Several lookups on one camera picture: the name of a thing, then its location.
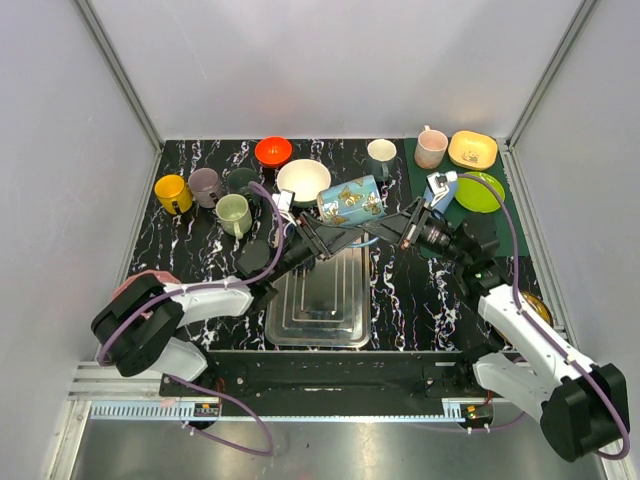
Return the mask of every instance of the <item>dark green mat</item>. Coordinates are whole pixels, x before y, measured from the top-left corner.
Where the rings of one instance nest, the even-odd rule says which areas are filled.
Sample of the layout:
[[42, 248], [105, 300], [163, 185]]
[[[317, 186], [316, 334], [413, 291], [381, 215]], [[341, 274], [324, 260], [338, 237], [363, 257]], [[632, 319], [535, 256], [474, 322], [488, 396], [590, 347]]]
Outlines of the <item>dark green mat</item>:
[[[413, 159], [413, 155], [416, 151], [417, 143], [417, 138], [406, 138], [404, 140], [404, 151], [407, 156], [407, 168], [409, 169], [411, 194], [414, 198], [422, 196], [422, 194], [424, 193], [424, 189], [427, 186], [427, 175], [436, 171], [424, 170], [416, 165], [416, 162]], [[455, 170], [459, 173], [467, 171], [464, 168], [460, 168], [457, 165], [451, 163], [451, 160], [449, 159], [449, 153], [446, 153], [437, 171], [448, 172], [450, 170]], [[520, 248], [519, 253], [520, 255], [529, 255], [529, 248], [527, 247], [527, 242], [524, 238], [524, 232], [522, 231], [522, 225], [520, 224], [520, 217], [518, 216], [518, 211], [516, 210], [515, 203], [513, 202], [513, 195], [511, 194], [509, 183], [507, 182], [507, 177], [504, 173], [504, 166], [502, 164], [502, 158], [500, 158], [500, 153], [497, 154], [496, 163], [494, 163], [491, 168], [485, 170], [485, 172], [499, 180], [504, 187], [504, 190], [506, 192], [505, 204], [509, 209], [509, 213], [511, 213], [513, 223], [518, 233], [518, 247]], [[469, 210], [463, 208], [455, 199], [451, 201], [449, 207], [447, 208], [447, 211], [445, 212], [445, 216], [447, 217], [447, 219], [456, 227], [468, 214]], [[507, 221], [504, 218], [502, 210], [497, 210], [489, 215], [494, 216], [496, 220], [496, 226], [498, 228], [498, 239], [500, 240], [500, 247], [498, 248], [497, 255], [501, 257], [508, 257], [513, 255], [511, 234], [509, 232], [509, 226], [507, 225]], [[437, 255], [433, 254], [426, 248], [421, 248], [420, 252], [423, 257], [437, 257]]]

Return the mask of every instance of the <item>white bowl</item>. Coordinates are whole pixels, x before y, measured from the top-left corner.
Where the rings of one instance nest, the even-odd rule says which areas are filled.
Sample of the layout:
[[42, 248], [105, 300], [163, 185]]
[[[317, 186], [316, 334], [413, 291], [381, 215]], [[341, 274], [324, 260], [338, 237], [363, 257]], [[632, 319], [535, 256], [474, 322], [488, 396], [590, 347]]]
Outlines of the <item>white bowl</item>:
[[318, 194], [331, 186], [331, 173], [315, 160], [293, 160], [280, 169], [276, 185], [295, 194], [294, 204], [314, 204]]

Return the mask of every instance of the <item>yellow square bowl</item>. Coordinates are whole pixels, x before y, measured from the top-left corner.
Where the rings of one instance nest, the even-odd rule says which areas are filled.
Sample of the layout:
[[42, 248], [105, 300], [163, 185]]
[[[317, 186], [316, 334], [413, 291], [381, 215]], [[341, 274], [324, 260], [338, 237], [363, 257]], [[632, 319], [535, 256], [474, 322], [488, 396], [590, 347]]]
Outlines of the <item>yellow square bowl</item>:
[[496, 161], [498, 144], [491, 137], [462, 130], [457, 132], [449, 144], [449, 158], [462, 168], [482, 171]]

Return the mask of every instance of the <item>yellow mug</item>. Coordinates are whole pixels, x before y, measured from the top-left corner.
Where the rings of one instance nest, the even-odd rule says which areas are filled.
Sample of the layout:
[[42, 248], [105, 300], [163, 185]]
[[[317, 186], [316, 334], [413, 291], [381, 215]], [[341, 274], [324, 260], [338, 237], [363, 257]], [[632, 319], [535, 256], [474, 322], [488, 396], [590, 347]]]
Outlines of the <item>yellow mug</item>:
[[180, 175], [165, 175], [156, 182], [153, 191], [171, 215], [180, 215], [189, 210], [193, 204], [187, 182]]

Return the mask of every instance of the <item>butterfly print cup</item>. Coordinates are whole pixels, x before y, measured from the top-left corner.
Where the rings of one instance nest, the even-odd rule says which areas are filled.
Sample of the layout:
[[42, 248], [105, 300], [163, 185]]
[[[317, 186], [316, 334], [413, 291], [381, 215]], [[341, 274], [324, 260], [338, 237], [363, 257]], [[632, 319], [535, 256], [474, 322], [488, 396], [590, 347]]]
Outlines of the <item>butterfly print cup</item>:
[[384, 216], [380, 192], [372, 175], [341, 183], [318, 194], [318, 210], [327, 225], [359, 225]]

